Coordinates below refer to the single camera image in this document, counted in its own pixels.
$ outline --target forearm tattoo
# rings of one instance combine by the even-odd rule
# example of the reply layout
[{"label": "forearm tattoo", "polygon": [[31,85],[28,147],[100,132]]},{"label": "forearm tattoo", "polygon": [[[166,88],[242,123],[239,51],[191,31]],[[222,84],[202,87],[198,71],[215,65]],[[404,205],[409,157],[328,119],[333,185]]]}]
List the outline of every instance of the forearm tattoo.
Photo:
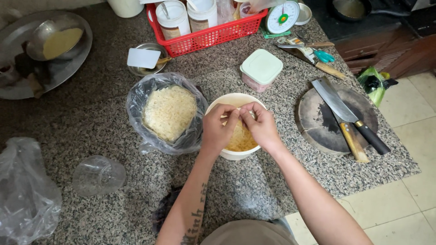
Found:
[{"label": "forearm tattoo", "polygon": [[[206,192],[207,192],[207,184],[203,183],[201,184],[202,190],[201,190],[201,196],[200,196],[200,203],[204,203],[206,201]],[[194,224],[192,225],[192,228],[188,229],[187,233],[182,237],[182,242],[180,245],[195,245],[196,240],[199,235],[200,231],[200,223],[201,219],[203,218],[203,210],[197,209],[197,211],[194,213],[191,213],[191,216],[194,216]]]}]

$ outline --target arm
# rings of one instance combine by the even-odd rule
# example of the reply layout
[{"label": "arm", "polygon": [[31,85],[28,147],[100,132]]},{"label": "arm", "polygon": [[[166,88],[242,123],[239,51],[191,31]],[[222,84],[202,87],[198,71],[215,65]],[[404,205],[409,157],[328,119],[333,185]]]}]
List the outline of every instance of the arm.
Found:
[{"label": "arm", "polygon": [[[248,112],[252,110],[257,120]],[[271,112],[252,102],[241,107],[241,118],[256,142],[277,162],[301,217],[322,245],[371,245],[351,215],[310,175],[282,143]]]},{"label": "arm", "polygon": [[200,153],[162,225],[156,245],[197,244],[209,175],[219,153],[229,143],[238,117],[239,111],[234,106],[222,104],[217,104],[204,116]]}]

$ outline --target kitchen scale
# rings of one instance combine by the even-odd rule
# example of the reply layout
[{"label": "kitchen scale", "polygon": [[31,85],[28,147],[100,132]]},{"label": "kitchen scale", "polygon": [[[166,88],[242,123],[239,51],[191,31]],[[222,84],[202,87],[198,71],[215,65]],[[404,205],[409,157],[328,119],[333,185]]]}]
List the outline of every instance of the kitchen scale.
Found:
[{"label": "kitchen scale", "polygon": [[290,0],[271,7],[265,21],[262,21],[261,31],[264,38],[280,37],[289,35],[289,29],[295,24],[300,14],[300,6]]}]

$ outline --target black knife handle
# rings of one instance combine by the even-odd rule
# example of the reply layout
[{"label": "black knife handle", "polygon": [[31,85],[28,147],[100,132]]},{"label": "black knife handle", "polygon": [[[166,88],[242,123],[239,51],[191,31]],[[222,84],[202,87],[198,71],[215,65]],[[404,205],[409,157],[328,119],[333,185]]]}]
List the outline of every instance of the black knife handle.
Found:
[{"label": "black knife handle", "polygon": [[374,133],[368,126],[366,126],[363,121],[357,121],[354,124],[365,140],[368,141],[368,143],[370,143],[380,155],[385,155],[386,153],[391,152],[391,149],[389,149],[389,147],[383,143],[377,134]]}]

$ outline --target wooden cutting board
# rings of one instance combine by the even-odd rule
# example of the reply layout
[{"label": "wooden cutting board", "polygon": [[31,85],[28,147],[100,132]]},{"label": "wooden cutting board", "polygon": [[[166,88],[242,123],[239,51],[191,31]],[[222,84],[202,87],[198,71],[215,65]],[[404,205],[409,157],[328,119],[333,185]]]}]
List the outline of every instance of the wooden cutting board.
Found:
[{"label": "wooden cutting board", "polygon": [[[341,85],[333,85],[337,93],[348,108],[375,133],[378,130],[378,121],[371,103],[353,89]],[[303,137],[314,147],[327,153],[343,155],[350,153],[344,135],[339,128],[330,107],[324,102],[318,92],[312,88],[300,100],[295,117],[298,130]],[[368,142],[350,124],[357,140],[363,148]]]}]

